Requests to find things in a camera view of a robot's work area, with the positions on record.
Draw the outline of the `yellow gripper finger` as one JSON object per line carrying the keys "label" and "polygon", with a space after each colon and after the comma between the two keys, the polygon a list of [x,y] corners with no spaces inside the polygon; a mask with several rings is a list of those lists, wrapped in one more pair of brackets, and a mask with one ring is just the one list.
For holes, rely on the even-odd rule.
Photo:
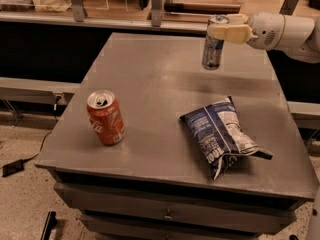
{"label": "yellow gripper finger", "polygon": [[251,39],[256,39],[249,25],[217,25],[213,27],[213,37],[219,40],[235,44],[247,43]]}
{"label": "yellow gripper finger", "polygon": [[248,16],[246,14],[226,14],[224,16],[223,23],[231,25],[242,25],[246,24]]}

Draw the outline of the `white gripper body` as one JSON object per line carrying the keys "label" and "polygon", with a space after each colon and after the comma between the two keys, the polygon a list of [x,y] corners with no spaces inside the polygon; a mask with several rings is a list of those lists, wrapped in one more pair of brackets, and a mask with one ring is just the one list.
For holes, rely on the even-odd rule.
{"label": "white gripper body", "polygon": [[280,42],[285,18],[281,14],[260,12],[249,17],[248,25],[253,34],[248,44],[255,49],[269,51],[275,49]]}

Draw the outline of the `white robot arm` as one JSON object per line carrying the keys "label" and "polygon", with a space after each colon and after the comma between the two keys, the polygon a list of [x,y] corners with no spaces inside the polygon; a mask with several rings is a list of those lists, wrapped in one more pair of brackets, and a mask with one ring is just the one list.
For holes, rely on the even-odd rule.
{"label": "white robot arm", "polygon": [[320,62],[319,19],[259,12],[227,14],[212,18],[207,34],[255,49],[282,51],[289,58],[306,63]]}

